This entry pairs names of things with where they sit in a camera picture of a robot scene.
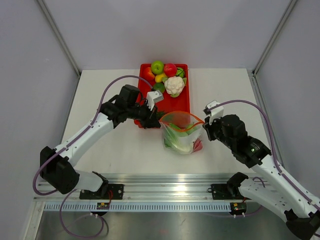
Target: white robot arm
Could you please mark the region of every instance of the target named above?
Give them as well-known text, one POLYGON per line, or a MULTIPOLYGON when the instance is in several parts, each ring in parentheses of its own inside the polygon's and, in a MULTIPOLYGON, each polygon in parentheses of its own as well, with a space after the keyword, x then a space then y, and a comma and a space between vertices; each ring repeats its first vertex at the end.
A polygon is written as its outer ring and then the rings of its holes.
POLYGON ((204 110, 208 117, 203 127, 209 140, 218 140, 227 146, 239 162, 266 179, 277 193, 260 187, 240 172, 229 179, 227 191, 232 196, 242 195, 254 200, 285 221, 298 238, 311 239, 320 227, 320 199, 273 160, 271 151, 260 140, 248 135, 238 116, 223 116, 223 111, 216 101, 209 103, 204 110))
POLYGON ((125 85, 120 94, 103 103, 97 116, 74 136, 54 149, 46 146, 40 153, 40 166, 46 164, 40 172, 41 177, 62 194, 73 189, 105 193, 108 187, 105 178, 96 172, 78 171, 74 167, 96 141, 126 119, 137 119, 144 128, 160 127, 155 103, 163 100, 162 93, 148 92, 142 105, 136 102, 139 94, 138 88, 125 85))

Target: cauliflower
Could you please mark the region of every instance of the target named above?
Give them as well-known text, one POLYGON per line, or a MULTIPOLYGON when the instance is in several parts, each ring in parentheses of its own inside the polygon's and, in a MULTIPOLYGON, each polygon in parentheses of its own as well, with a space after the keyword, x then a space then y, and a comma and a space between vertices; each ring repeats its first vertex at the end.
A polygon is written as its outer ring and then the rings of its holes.
POLYGON ((171 95, 171 97, 176 98, 182 92, 186 85, 186 82, 180 76, 172 76, 165 80, 164 86, 166 92, 171 95))

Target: gray wall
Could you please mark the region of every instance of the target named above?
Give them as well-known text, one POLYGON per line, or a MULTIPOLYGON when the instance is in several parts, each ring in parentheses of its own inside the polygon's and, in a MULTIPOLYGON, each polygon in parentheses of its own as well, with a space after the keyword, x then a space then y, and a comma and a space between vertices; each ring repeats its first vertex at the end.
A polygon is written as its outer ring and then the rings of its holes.
POLYGON ((320 197, 320 1, 299 1, 258 73, 288 171, 320 197))
POLYGON ((289 0, 46 0, 82 69, 253 69, 289 0))
POLYGON ((26 224, 41 149, 58 144, 77 78, 33 0, 0 1, 0 233, 26 224))

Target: clear plastic bag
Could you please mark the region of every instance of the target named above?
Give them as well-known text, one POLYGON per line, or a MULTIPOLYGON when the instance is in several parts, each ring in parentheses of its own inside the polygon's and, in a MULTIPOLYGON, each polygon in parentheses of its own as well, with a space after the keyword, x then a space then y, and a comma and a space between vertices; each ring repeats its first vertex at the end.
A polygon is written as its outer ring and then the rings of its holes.
POLYGON ((201 134, 204 122, 185 111, 172 111, 160 119, 163 144, 179 154, 191 154, 203 148, 201 134))

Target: metal base plate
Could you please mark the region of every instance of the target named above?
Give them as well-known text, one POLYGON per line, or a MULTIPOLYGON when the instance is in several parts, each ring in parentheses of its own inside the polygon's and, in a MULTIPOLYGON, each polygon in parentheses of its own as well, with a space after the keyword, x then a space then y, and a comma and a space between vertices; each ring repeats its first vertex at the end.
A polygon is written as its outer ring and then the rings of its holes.
MULTIPOLYGON (((113 196, 112 200, 122 200, 124 196, 124 185, 123 184, 109 184, 107 192, 111 191, 113 196)), ((97 192, 89 190, 82 190, 79 198, 81 200, 109 200, 109 194, 101 197, 97 192)))

